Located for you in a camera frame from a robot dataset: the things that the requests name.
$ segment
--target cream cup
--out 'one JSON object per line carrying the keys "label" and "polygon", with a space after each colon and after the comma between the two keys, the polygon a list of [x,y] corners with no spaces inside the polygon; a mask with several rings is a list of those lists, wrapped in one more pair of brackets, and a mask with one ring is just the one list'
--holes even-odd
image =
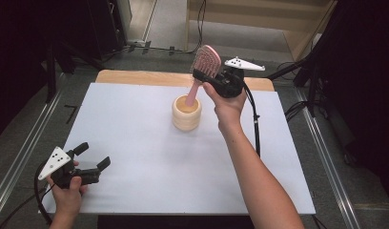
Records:
{"label": "cream cup", "polygon": [[201,103],[196,98],[194,105],[185,104],[187,95],[182,95],[174,100],[172,105],[173,123],[181,131],[191,131],[198,126],[201,115]]}

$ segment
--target white paper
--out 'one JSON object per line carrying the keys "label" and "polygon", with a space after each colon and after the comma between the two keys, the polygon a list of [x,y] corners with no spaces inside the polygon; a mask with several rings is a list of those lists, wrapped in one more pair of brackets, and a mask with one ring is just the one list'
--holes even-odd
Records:
{"label": "white paper", "polygon": [[[203,89],[199,126],[179,131],[172,104],[186,87],[92,83],[64,147],[87,141],[90,149],[75,159],[95,168],[109,156],[112,164],[89,186],[82,213],[95,214],[248,214],[225,141],[218,130],[214,103]],[[288,192],[300,214],[314,214],[277,93],[252,92],[260,115],[261,158]],[[255,146],[252,107],[241,122]],[[51,195],[44,199],[55,211]]]}

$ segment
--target human hand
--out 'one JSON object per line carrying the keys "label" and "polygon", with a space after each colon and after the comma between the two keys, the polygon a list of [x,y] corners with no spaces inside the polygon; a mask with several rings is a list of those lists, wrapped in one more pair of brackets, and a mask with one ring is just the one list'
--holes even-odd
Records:
{"label": "human hand", "polygon": [[220,131],[225,132],[229,127],[240,126],[240,117],[246,100],[246,93],[242,90],[242,93],[237,97],[224,98],[215,91],[215,88],[210,83],[203,83],[203,88],[215,103],[215,113],[219,121],[218,128]]}
{"label": "human hand", "polygon": [[[79,163],[74,161],[73,164],[77,166]],[[88,186],[81,186],[81,177],[72,178],[70,182],[70,189],[61,189],[60,187],[54,185],[54,181],[51,177],[47,177],[46,180],[50,187],[52,187],[51,191],[56,204],[54,220],[61,219],[61,221],[73,223],[81,208],[81,194],[87,192]]]}

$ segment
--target pink hairbrush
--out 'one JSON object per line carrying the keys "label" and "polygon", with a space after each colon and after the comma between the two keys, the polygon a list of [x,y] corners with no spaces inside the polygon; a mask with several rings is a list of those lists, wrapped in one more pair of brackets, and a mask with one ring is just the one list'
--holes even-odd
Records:
{"label": "pink hairbrush", "polygon": [[[221,66],[221,59],[218,53],[210,46],[202,46],[195,55],[194,64],[191,67],[191,73],[194,69],[200,70],[211,78],[214,78]],[[201,81],[195,79],[191,90],[188,93],[185,104],[192,107],[195,103],[195,96]]]}

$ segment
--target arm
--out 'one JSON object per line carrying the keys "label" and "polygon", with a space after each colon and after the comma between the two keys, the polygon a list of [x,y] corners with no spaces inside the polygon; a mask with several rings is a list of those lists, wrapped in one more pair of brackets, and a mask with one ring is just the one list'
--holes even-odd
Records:
{"label": "arm", "polygon": [[87,185],[81,186],[81,177],[72,178],[70,189],[59,188],[54,185],[54,182],[50,177],[47,177],[47,182],[52,187],[52,195],[54,196],[56,204],[55,215],[50,228],[72,228],[81,208],[81,194],[84,194],[87,191]]}
{"label": "arm", "polygon": [[303,228],[296,207],[257,156],[243,133],[240,116],[246,94],[222,98],[209,83],[204,90],[215,103],[218,128],[227,143],[242,196],[255,228]]}

